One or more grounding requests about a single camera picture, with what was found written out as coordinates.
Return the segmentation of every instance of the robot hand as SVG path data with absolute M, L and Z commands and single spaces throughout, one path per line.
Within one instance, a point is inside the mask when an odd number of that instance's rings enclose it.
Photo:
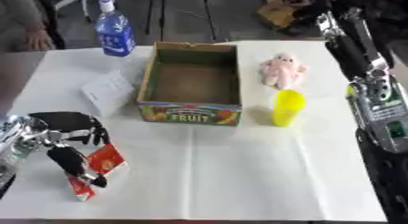
M 94 117 L 78 112 L 39 112 L 29 114 L 46 123 L 48 139 L 45 146 L 50 149 L 47 155 L 53 159 L 66 173 L 79 178 L 86 184 L 104 188 L 107 180 L 102 174 L 97 174 L 87 163 L 87 158 L 63 143 L 62 141 L 80 141 L 87 144 L 93 138 L 93 144 L 102 141 L 110 144 L 107 130 Z
M 101 141 L 110 144 L 107 130 L 95 117 L 79 112 L 36 112 L 29 116 L 47 123 L 48 130 L 61 133 L 61 140 L 80 141 L 86 145 L 93 137 L 95 146 Z

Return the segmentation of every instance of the cardboard box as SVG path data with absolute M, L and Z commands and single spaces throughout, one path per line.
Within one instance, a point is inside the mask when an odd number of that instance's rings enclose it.
M 282 0 L 272 0 L 258 10 L 258 15 L 266 23 L 285 28 L 293 22 L 295 10 L 296 8 Z
M 237 48 L 156 43 L 138 106 L 146 121 L 238 125 Z

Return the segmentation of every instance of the pink stuffed toy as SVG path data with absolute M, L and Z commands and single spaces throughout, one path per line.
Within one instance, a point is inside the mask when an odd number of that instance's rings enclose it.
M 278 89 L 290 89 L 298 86 L 306 67 L 290 54 L 277 54 L 272 60 L 261 65 L 262 83 Z

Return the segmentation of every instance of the yellow cup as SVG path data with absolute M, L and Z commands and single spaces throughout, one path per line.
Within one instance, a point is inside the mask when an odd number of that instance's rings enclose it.
M 272 122 L 279 127 L 286 127 L 304 108 L 306 99 L 292 89 L 283 89 L 278 93 L 272 113 Z

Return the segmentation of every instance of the white tablecloth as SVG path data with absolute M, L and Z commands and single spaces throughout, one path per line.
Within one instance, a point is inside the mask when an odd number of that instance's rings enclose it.
M 130 165 L 125 181 L 80 203 L 60 168 L 38 152 L 0 202 L 0 218 L 384 221 L 354 138 L 347 81 L 323 42 L 238 46 L 238 127 L 146 123 L 130 105 L 101 119 Z M 142 69 L 150 50 L 141 46 L 129 58 L 100 49 L 49 52 L 11 112 L 95 115 L 79 88 L 115 67 Z M 287 128 L 270 125 L 275 91 L 258 77 L 259 63 L 279 52 L 309 67 L 301 88 L 307 106 Z

